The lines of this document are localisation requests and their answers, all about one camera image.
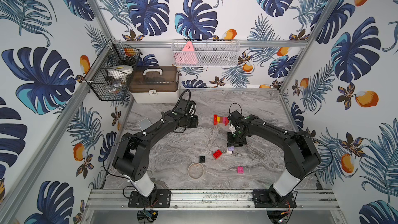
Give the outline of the tape roll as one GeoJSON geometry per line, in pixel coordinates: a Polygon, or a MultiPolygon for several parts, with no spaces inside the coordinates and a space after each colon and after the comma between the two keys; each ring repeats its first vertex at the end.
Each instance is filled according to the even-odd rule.
{"type": "Polygon", "coordinates": [[[200,179],[205,174],[205,168],[201,163],[195,162],[189,165],[187,173],[191,179],[200,179]]]}

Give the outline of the brown lid storage box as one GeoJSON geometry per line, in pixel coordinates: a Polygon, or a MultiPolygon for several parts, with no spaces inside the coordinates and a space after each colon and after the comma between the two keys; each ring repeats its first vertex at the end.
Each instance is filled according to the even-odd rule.
{"type": "Polygon", "coordinates": [[[176,103],[179,76],[174,66],[138,66],[129,92],[139,104],[176,103]]]}

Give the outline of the clear wall shelf basket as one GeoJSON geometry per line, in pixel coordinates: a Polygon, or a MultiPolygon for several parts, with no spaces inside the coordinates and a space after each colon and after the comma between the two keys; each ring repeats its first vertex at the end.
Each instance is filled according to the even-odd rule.
{"type": "Polygon", "coordinates": [[[175,40],[172,42],[171,51],[173,53],[174,65],[179,67],[230,67],[238,64],[240,43],[236,40],[175,40]],[[177,65],[175,63],[174,53],[181,51],[188,41],[192,41],[194,45],[198,64],[185,66],[177,65]]]}

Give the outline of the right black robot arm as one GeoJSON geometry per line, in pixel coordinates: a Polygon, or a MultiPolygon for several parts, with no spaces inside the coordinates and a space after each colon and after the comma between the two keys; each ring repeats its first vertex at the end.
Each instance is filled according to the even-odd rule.
{"type": "Polygon", "coordinates": [[[228,120],[231,130],[227,133],[229,145],[242,147],[247,144],[247,137],[258,136],[283,151],[284,171],[270,187],[271,193],[276,196],[285,197],[290,194],[322,162],[312,138],[302,131],[288,131],[255,115],[244,117],[237,111],[230,113],[228,120]]]}

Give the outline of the white bowl in basket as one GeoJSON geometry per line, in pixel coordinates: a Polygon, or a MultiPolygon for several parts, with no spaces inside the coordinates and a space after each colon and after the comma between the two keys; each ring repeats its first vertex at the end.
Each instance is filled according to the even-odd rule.
{"type": "Polygon", "coordinates": [[[129,65],[117,65],[107,69],[107,74],[112,77],[123,77],[130,75],[133,72],[133,67],[129,65]]]}

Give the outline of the grey square card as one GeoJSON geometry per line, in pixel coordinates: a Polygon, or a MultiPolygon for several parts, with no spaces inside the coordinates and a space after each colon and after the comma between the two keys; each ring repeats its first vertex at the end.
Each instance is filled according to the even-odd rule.
{"type": "Polygon", "coordinates": [[[152,123],[148,118],[144,118],[144,119],[140,120],[137,124],[142,131],[144,131],[152,126],[152,123]]]}

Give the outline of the pink triangle object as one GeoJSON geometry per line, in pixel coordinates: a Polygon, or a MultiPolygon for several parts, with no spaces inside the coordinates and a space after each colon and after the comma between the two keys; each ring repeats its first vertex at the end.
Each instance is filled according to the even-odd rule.
{"type": "Polygon", "coordinates": [[[194,50],[192,41],[188,41],[181,51],[175,52],[175,63],[177,65],[194,65],[198,64],[198,58],[194,50]]]}

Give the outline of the red 2x2 lego brick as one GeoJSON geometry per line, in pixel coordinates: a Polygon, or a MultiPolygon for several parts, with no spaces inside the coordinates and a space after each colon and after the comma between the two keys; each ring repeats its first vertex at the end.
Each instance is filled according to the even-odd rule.
{"type": "Polygon", "coordinates": [[[221,156],[223,155],[223,152],[221,151],[221,150],[217,150],[217,151],[215,151],[214,153],[213,153],[213,157],[214,157],[214,159],[219,159],[221,156]]]}

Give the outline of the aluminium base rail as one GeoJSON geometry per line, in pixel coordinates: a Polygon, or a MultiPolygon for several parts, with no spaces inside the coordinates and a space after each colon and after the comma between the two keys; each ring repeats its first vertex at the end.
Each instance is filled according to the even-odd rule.
{"type": "MultiPolygon", "coordinates": [[[[89,210],[133,210],[144,208],[141,200],[129,200],[131,190],[93,190],[86,208],[89,210]]],[[[341,208],[331,190],[297,190],[277,206],[265,207],[260,204],[262,193],[254,190],[171,190],[160,193],[153,207],[170,211],[339,211],[341,208]]]]}

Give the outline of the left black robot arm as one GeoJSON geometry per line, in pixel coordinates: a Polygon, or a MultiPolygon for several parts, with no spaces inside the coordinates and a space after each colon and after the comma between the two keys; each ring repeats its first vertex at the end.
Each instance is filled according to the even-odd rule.
{"type": "Polygon", "coordinates": [[[180,99],[174,108],[162,113],[162,117],[145,130],[123,136],[113,159],[113,168],[128,179],[139,194],[149,197],[155,192],[155,184],[147,174],[152,147],[177,129],[197,128],[199,118],[195,114],[193,100],[180,99]]]}

